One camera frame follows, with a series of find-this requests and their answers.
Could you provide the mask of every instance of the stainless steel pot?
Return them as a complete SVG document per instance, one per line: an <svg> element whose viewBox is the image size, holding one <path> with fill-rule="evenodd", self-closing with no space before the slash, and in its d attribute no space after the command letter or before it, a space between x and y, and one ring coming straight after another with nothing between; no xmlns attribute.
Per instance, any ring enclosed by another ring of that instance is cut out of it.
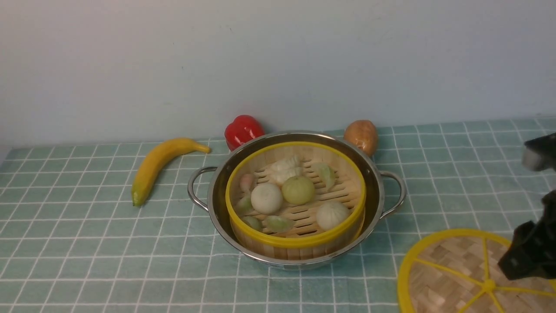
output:
<svg viewBox="0 0 556 313"><path fill-rule="evenodd" d="M276 258L269 258L258 253L252 252L240 245L230 226L230 215L228 214L225 202L226 183L234 168L247 156L255 151L273 144L288 141L309 141L328 145L347 155L361 170L367 186L367 197L365 203L365 220L361 235L348 246L329 255L309 260L289 261ZM193 183L203 173L215 172L208 188L207 203L204 203L193 191ZM398 202L388 210L384 211L384 186L382 177L389 177L396 180L400 185L400 197ZM391 172L378 171L376 165L356 146L347 141L333 138L323 133L312 131L285 131L272 133L256 138L240 148L236 149L228 160L219 167L204 167L196 170L187 185L187 193L195 204L206 210L218 233L234 248L243 253L246 257L262 262L268 266L284 270L305 270L316 268L332 262L334 259L344 255L367 238L375 228L379 220L392 214L400 205L403 204L407 194L404 181L396 174Z"/></svg>

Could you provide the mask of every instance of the white wall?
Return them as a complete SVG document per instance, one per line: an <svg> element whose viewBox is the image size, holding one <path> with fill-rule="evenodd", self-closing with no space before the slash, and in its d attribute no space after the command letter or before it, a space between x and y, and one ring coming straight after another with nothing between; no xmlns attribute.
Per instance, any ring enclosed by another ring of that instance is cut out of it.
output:
<svg viewBox="0 0 556 313"><path fill-rule="evenodd" d="M0 143L556 113L554 0L0 0Z"/></svg>

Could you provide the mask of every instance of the bamboo steamer lid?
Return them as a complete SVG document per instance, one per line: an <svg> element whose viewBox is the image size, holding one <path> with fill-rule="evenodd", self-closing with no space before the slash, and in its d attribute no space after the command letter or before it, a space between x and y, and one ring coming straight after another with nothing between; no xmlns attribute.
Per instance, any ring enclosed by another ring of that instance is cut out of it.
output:
<svg viewBox="0 0 556 313"><path fill-rule="evenodd" d="M451 229L422 239L400 268L401 312L556 312L556 281L508 281L498 268L510 244L474 229Z"/></svg>

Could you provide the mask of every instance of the potato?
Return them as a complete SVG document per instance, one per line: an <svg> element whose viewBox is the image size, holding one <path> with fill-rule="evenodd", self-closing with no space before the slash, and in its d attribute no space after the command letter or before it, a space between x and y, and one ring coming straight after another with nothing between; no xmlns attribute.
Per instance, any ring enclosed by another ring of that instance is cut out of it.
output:
<svg viewBox="0 0 556 313"><path fill-rule="evenodd" d="M369 157L376 152L379 144L376 127L369 120L357 120L351 123L344 132L344 139L363 150Z"/></svg>

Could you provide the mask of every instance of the yellow steamer rim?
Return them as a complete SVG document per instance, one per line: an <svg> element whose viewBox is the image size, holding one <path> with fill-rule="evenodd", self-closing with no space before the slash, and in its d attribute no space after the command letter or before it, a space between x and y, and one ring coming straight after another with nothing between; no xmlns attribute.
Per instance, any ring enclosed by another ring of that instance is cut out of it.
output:
<svg viewBox="0 0 556 313"><path fill-rule="evenodd" d="M269 234L265 234L263 232L259 232L255 229L251 228L249 225L247 225L245 222L243 222L241 220L241 218L235 212L234 207L232 205L232 201L231 201L231 196L230 196L231 192L230 192L230 190L231 190L232 182L235 181L235 177L238 175L238 171L246 163L253 160L253 158L257 157L258 155L261 155L261 154L263 154L267 151L270 151L270 150L273 150L273 149L276 149L276 148L287 147L287 146L311 146L311 147L314 147L314 148L328 150L328 151L336 154L339 158L346 161L353 168L354 172L356 173L356 176L358 178L357 184L359 185L360 192L361 192L359 200L354 205L353 211L348 216L348 218L345 221L343 221L342 223L340 223L338 226L334 227L333 229L330 229L330 230L325 231L323 233L315 234L315 235L312 235L312 236L307 236L307 237L300 237L300 238L277 237L277 236L272 236L272 235L269 235ZM363 221L362 215L364 214L364 211L365 211L365 206L364 206L365 198L366 198L366 188L365 188L364 177L361 174L361 171L359 170L357 165L350 158L348 158L348 156L346 156L342 152L340 152L336 149L333 149L329 146L318 144L318 143L306 142L306 141L291 141L291 142L286 142L286 143L279 143L279 144L266 146L266 147L258 150L257 152L249 155L247 158L245 158L243 161L241 161L237 165L237 167L232 171L232 173L231 173L231 175L228 179L228 182L226 184L226 206L227 206L228 213L230 215L231 222L233 224L235 224L239 228L240 231L242 231L243 233L245 233L246 235L248 235L252 239L254 239L254 240L256 240L260 243L267 244L269 246L273 246L273 247L277 247L277 248L287 248L287 249L288 248L292 248L292 249L310 248L310 247L320 246L322 244L326 244L328 242L331 242L331 241L337 239L342 234L344 234L354 223L356 223L358 221L360 221L360 222ZM357 234L355 235L355 237L353 239L356 239L357 236L359 235L359 233L361 232L360 228L362 227L362 225L363 224L361 223L361 226L359 227L359 229L357 231Z"/></svg>

